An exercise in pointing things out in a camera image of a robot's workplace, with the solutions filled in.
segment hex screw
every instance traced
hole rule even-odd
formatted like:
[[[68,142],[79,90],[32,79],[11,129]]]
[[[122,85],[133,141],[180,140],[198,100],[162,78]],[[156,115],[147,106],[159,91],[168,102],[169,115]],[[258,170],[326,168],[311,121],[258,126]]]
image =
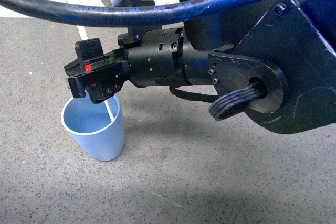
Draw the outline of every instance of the hex screw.
[[[212,83],[213,84],[217,84],[217,83],[219,83],[219,79],[216,77],[216,78],[214,78],[214,79],[212,79]]]
[[[177,43],[172,43],[172,49],[174,49],[174,50],[177,49]]]
[[[274,7],[274,14],[278,17],[281,17],[285,14],[287,6],[284,3],[278,4]]]
[[[214,73],[216,72],[216,70],[215,69],[213,69],[213,68],[210,68],[209,69],[209,74],[212,76]]]

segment blue cable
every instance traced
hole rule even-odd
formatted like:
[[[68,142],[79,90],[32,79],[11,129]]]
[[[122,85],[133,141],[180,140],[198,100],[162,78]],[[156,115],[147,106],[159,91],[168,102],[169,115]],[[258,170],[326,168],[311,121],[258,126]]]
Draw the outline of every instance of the blue cable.
[[[162,6],[105,8],[48,0],[0,0],[0,5],[27,16],[70,25],[129,27],[184,22],[258,1],[261,0],[190,0]]]

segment blue plastic cup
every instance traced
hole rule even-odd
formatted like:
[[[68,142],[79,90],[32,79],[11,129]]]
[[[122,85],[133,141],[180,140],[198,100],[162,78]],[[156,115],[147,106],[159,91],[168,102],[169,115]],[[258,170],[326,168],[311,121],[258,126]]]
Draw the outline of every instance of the blue plastic cup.
[[[124,146],[124,121],[116,96],[107,100],[114,115],[111,119],[107,105],[93,104],[85,98],[71,98],[64,106],[61,120],[73,139],[92,157],[101,161],[116,158]]]

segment black cable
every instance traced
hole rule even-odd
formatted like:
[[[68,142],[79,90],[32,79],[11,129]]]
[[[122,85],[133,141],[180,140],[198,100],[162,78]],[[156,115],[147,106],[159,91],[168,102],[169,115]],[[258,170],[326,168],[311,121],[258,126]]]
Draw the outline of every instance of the black cable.
[[[48,0],[0,0],[0,5],[28,16],[93,27],[164,25],[183,22],[261,0],[191,0],[164,6],[90,7]]]
[[[218,98],[211,104],[209,113],[216,121],[222,121],[243,112],[253,99],[266,95],[265,85],[262,82],[255,82],[245,89],[239,89]]]
[[[171,92],[171,94],[173,94],[174,96],[178,98],[181,98],[183,100],[193,101],[193,102],[213,103],[218,99],[217,95],[188,92],[188,91],[176,89],[173,86],[169,86],[169,91]]]

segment cup rim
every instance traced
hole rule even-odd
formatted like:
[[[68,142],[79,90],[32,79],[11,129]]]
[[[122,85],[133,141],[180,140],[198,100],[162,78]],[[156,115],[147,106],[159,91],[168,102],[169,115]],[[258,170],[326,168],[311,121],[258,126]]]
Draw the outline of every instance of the cup rim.
[[[69,99],[69,101],[64,105],[63,109],[62,109],[62,113],[61,113],[61,121],[62,121],[62,125],[63,127],[68,131],[70,132],[71,134],[74,134],[74,135],[77,135],[77,136],[92,136],[92,135],[95,135],[95,134],[98,134],[100,132],[103,132],[104,130],[106,130],[107,128],[109,128],[116,120],[117,118],[119,117],[119,113],[120,113],[120,103],[119,103],[119,99],[117,98],[117,96],[113,96],[111,97],[110,99],[113,98],[113,101],[115,102],[115,104],[117,105],[118,107],[118,111],[116,113],[116,115],[114,116],[114,120],[112,121],[111,120],[111,123],[109,123],[107,126],[105,126],[104,128],[98,130],[98,131],[94,131],[94,132],[90,132],[90,133],[80,133],[80,132],[76,132],[76,131],[73,131],[72,129],[70,129],[67,124],[65,123],[64,121],[64,112],[65,112],[65,109],[67,108],[67,106],[69,105],[69,103],[74,99],[73,97]]]

